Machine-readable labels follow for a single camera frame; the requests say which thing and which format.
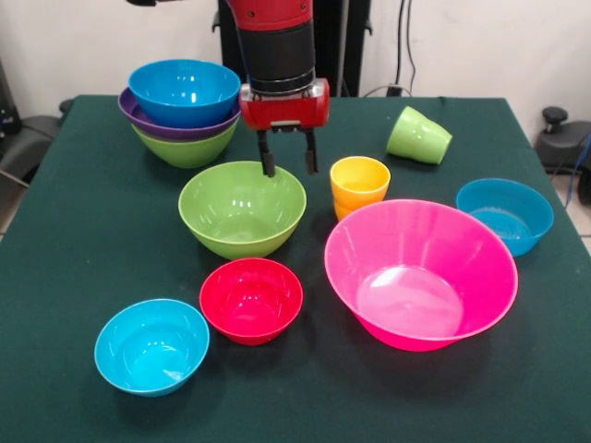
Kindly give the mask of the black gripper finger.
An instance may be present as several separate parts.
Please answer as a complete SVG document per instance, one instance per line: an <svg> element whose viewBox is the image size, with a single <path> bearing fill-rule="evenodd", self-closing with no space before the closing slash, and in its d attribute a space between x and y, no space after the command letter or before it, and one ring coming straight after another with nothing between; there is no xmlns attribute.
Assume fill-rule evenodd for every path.
<svg viewBox="0 0 591 443"><path fill-rule="evenodd" d="M257 131L259 156L262 165L262 171L268 177L275 176L274 159L267 141L267 132L265 130Z"/></svg>
<svg viewBox="0 0 591 443"><path fill-rule="evenodd" d="M317 158L317 145L313 128L305 128L303 133L306 136L307 149L305 152L306 164L309 174L316 174L319 171Z"/></svg>

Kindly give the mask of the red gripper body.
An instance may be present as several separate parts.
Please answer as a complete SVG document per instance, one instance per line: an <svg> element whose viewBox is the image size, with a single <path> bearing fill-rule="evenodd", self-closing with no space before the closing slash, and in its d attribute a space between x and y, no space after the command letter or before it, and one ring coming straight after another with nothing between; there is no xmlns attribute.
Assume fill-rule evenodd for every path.
<svg viewBox="0 0 591 443"><path fill-rule="evenodd" d="M243 119L257 131L284 126L314 128L324 126L329 119L330 85L326 78L316 78L309 88L281 96L261 95L246 83L238 99Z"/></svg>

